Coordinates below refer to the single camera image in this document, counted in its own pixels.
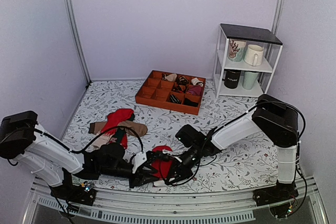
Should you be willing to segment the red santa sock pair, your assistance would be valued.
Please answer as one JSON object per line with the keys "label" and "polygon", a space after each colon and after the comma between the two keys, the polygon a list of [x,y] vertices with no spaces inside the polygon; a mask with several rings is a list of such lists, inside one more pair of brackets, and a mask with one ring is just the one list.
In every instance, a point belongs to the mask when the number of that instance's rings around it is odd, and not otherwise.
{"label": "red santa sock pair", "polygon": [[[162,152],[163,150],[170,151],[170,152],[172,151],[172,149],[166,145],[157,146],[152,151]],[[158,187],[158,188],[166,187],[166,184],[163,181],[163,179],[167,179],[167,175],[171,168],[172,162],[173,161],[171,159],[169,159],[168,161],[162,161],[162,160],[156,159],[152,163],[152,167],[157,169],[158,171],[156,174],[154,174],[154,176],[159,178],[158,181],[153,182],[153,187]]]}

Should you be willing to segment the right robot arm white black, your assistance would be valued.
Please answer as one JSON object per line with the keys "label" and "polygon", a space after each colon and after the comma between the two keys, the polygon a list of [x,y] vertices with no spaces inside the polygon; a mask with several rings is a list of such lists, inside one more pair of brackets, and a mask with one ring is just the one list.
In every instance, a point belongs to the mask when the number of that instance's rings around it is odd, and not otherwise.
{"label": "right robot arm white black", "polygon": [[279,184],[272,188],[271,196],[282,201],[291,194],[291,184],[295,180],[297,146],[302,135],[298,121],[303,119],[296,107],[263,94],[249,110],[207,134],[186,124],[177,132],[176,138],[187,151],[172,163],[164,182],[166,185],[182,185],[195,175],[192,168],[203,157],[220,153],[250,135],[263,132],[277,148]]}

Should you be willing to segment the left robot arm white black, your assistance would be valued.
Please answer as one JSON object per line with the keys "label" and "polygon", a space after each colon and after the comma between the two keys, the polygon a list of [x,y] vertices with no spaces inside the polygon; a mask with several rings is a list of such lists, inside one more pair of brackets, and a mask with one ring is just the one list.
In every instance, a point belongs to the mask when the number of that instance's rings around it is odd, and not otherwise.
{"label": "left robot arm white black", "polygon": [[44,130],[33,111],[1,121],[1,158],[24,164],[32,174],[57,187],[67,200],[77,197],[78,188],[65,180],[66,174],[86,180],[97,180],[101,175],[127,178],[131,188],[159,180],[147,153],[137,153],[131,162],[124,160],[124,154],[118,143],[92,152],[71,150]]}

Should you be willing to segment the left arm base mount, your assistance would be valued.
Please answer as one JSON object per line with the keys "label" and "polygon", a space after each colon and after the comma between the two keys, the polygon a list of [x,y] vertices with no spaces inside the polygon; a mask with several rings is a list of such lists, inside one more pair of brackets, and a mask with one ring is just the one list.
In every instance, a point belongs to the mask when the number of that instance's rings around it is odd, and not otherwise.
{"label": "left arm base mount", "polygon": [[51,187],[51,195],[63,199],[66,203],[77,203],[86,206],[93,206],[97,191],[93,183],[84,181],[79,185],[63,184],[58,187]]}

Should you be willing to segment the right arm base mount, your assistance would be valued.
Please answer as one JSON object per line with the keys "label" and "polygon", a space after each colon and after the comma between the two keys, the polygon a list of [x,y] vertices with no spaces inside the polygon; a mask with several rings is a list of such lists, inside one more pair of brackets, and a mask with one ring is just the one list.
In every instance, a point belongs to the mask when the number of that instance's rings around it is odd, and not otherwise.
{"label": "right arm base mount", "polygon": [[254,190],[253,200],[256,202],[257,206],[264,206],[294,199],[298,197],[298,195],[295,182],[292,182],[291,184],[282,184],[277,181],[274,186]]}

